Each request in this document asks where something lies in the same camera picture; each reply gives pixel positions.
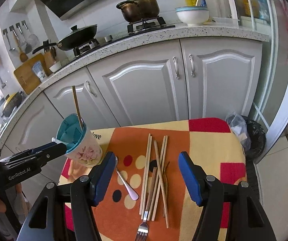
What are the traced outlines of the white gloved left hand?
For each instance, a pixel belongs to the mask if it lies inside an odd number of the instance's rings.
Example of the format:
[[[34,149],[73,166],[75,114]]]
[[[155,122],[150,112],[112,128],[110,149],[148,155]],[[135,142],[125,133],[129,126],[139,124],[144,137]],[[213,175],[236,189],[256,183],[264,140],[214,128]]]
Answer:
[[[10,205],[14,209],[15,213],[19,216],[24,218],[27,212],[27,206],[23,199],[22,195],[22,185],[19,183],[15,186],[15,192],[11,194],[10,197]],[[0,199],[0,213],[6,212],[6,205]]]

